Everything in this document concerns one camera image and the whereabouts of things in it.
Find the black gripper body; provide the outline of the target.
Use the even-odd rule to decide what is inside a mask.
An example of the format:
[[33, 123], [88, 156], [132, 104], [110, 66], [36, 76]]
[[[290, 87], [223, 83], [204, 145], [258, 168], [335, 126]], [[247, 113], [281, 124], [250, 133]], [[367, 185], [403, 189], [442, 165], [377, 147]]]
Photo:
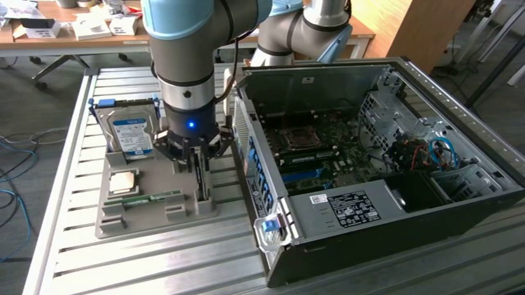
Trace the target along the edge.
[[218, 135], [215, 121], [215, 104], [208, 103], [202, 108], [183, 110], [164, 105], [168, 120], [168, 138], [180, 146], [188, 140], [190, 147], [210, 144]]

